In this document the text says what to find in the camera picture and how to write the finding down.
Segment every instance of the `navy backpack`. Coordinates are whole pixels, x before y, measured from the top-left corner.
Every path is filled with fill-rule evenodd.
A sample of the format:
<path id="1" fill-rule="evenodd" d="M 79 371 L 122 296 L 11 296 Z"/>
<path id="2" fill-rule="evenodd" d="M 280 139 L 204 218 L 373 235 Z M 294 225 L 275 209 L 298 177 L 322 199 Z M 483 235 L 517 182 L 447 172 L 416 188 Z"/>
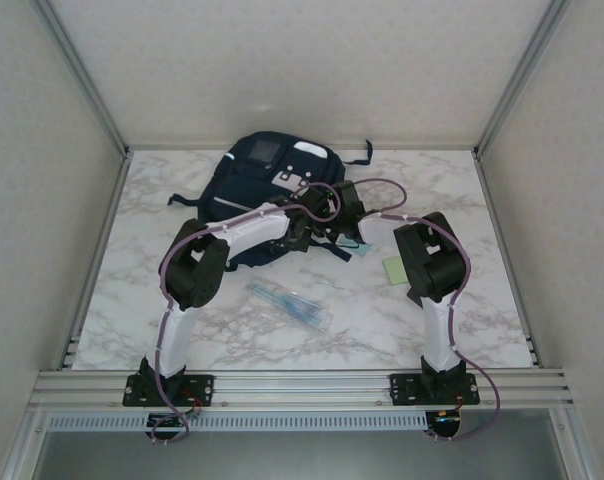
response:
<path id="1" fill-rule="evenodd" d="M 293 135 L 278 132 L 256 132 L 244 137 L 229 150 L 218 164 L 213 178 L 200 198 L 189 200 L 174 193 L 173 202 L 198 207 L 198 219 L 204 223 L 219 222 L 259 207 L 278 195 L 291 193 L 310 182 L 332 185 L 344 180 L 344 165 L 369 165 L 373 145 L 368 140 L 367 159 L 342 162 L 330 148 Z M 312 242 L 330 250 L 345 261 L 351 255 L 332 243 Z M 237 265 L 266 265 L 285 255 L 287 250 L 265 242 L 239 253 L 229 262 Z"/>

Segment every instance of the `gray wall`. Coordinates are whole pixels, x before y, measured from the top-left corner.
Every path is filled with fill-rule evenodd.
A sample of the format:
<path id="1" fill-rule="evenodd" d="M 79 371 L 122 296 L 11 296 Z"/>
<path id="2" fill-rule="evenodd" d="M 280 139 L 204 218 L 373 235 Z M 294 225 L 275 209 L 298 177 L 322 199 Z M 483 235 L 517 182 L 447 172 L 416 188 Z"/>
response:
<path id="1" fill-rule="evenodd" d="M 134 147 L 473 145 L 548 0 L 53 0 Z"/>
<path id="2" fill-rule="evenodd" d="M 486 171 L 550 363 L 604 471 L 604 0 L 576 0 Z"/>
<path id="3" fill-rule="evenodd" d="M 0 0 L 0 468 L 55 366 L 116 152 L 26 0 Z"/>

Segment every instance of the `backpack zipper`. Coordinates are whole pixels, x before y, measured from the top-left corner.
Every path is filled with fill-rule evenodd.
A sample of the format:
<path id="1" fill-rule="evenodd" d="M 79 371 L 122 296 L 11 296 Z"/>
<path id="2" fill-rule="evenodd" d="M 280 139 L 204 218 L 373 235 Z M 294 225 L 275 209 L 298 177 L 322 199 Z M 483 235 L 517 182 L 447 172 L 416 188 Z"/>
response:
<path id="1" fill-rule="evenodd" d="M 221 203 L 222 205 L 228 205 L 229 207 L 237 208 L 238 210 L 244 210 L 245 212 L 250 212 L 253 210 L 252 208 L 240 205 L 239 203 L 230 202 L 229 200 L 224 200 L 220 197 L 213 197 L 213 201 Z"/>

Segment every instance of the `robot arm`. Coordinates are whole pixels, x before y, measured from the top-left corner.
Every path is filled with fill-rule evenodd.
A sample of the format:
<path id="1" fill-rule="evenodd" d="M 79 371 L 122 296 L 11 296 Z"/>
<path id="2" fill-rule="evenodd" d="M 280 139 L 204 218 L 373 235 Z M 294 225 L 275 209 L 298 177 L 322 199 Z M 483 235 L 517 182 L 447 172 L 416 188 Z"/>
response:
<path id="1" fill-rule="evenodd" d="M 154 351 L 143 359 L 136 374 L 146 389 L 145 397 L 157 399 L 151 391 L 155 388 L 152 379 L 156 371 L 162 377 L 169 398 L 172 391 L 179 390 L 197 309 L 217 293 L 229 259 L 267 241 L 289 250 L 306 251 L 312 234 L 335 243 L 342 233 L 358 243 L 397 246 L 411 285 L 408 296 L 423 308 L 427 345 L 422 357 L 422 374 L 419 381 L 412 384 L 419 384 L 417 390 L 407 393 L 407 398 L 414 401 L 413 404 L 455 405 L 458 402 L 457 385 L 468 379 L 465 364 L 450 342 L 449 333 L 455 336 L 457 324 L 452 325 L 450 332 L 448 321 L 449 304 L 462 284 L 466 266 L 453 243 L 438 233 L 446 231 L 454 237 L 444 215 L 435 212 L 423 219 L 411 219 L 366 212 L 352 182 L 341 182 L 333 188 L 341 208 L 331 222 L 313 222 L 307 214 L 293 209 L 289 199 L 281 198 L 226 222 L 205 225 L 192 219 L 183 225 L 170 252 L 187 237 L 193 238 L 200 231 L 203 234 L 175 251 L 167 265 L 164 265 L 166 259 L 162 262 L 166 267 L 166 291 L 175 302 L 161 328 L 162 339 L 156 349 L 160 350 L 159 364 L 155 365 Z M 308 188 L 297 203 L 313 214 L 326 216 L 332 201 L 330 194 Z M 285 207 L 285 211 L 277 210 L 278 207 Z M 214 231 L 205 234 L 204 230 Z"/>

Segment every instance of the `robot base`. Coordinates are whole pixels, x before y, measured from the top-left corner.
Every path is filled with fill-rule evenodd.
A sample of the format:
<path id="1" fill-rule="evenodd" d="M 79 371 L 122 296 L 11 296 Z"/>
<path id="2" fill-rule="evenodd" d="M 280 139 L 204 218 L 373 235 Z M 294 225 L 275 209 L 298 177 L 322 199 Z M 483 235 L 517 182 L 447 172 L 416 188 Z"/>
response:
<path id="1" fill-rule="evenodd" d="M 162 387 L 169 400 L 176 407 L 192 407 L 198 400 L 203 407 L 211 406 L 215 377 L 186 375 L 185 370 L 186 367 L 170 378 L 161 377 Z M 155 384 L 155 372 L 146 357 L 142 359 L 138 372 L 127 379 L 122 404 L 125 407 L 166 406 Z"/>
<path id="2" fill-rule="evenodd" d="M 436 372 L 422 357 L 422 373 L 389 375 L 393 405 L 478 405 L 480 395 L 475 375 L 466 373 L 466 363 Z"/>

